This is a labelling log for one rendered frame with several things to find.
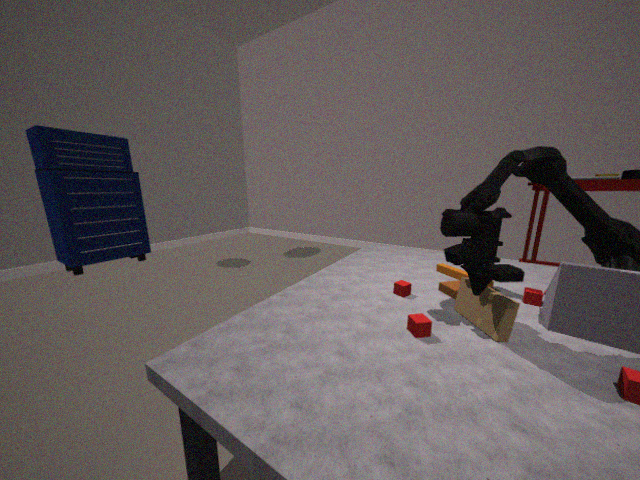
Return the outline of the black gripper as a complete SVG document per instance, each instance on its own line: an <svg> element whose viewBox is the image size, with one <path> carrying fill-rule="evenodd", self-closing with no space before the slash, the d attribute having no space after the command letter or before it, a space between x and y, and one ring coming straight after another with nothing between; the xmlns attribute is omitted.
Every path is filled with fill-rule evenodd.
<svg viewBox="0 0 640 480"><path fill-rule="evenodd" d="M498 246L503 246L503 242L499 241L499 238L484 238L473 235L471 238L467 238L470 244L477 241L481 251L481 259L460 265L468 273L474 295L479 295L492 280L524 282L525 272L521 268L510 264L495 264L501 259L496 257Z"/></svg>

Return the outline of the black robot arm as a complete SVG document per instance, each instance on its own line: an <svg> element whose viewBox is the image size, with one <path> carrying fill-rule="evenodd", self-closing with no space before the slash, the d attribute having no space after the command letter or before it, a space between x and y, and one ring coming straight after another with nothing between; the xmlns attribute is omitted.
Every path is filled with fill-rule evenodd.
<svg viewBox="0 0 640 480"><path fill-rule="evenodd" d="M512 216L505 208L484 210L498 201L500 188L511 173L546 186L571 212L584 228L581 240L593 252L597 264L605 268L640 272L640 231L626 221L610 217L582 190L567 174L567 161L555 147L536 146L508 153L490 175L461 200L460 210L446 209L442 213L443 235L499 238L502 219ZM446 261L454 265L481 259L478 242L470 244L466 238L461 244L444 251Z"/></svg>

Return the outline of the red cube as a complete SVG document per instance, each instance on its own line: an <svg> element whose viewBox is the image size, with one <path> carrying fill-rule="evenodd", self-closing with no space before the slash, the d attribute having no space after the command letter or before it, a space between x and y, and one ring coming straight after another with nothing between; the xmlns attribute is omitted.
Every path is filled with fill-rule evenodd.
<svg viewBox="0 0 640 480"><path fill-rule="evenodd" d="M525 288L523 301L525 304L541 307L542 297L542 290Z"/></svg>
<svg viewBox="0 0 640 480"><path fill-rule="evenodd" d="M416 339L431 337L432 320L423 313L408 314L407 329Z"/></svg>
<svg viewBox="0 0 640 480"><path fill-rule="evenodd" d="M622 366L617 385L624 401L640 405L640 372Z"/></svg>
<svg viewBox="0 0 640 480"><path fill-rule="evenodd" d="M394 282L394 290L393 293L401 296L401 297L406 297L408 295L410 295L411 293L411 283L400 280L397 282Z"/></svg>

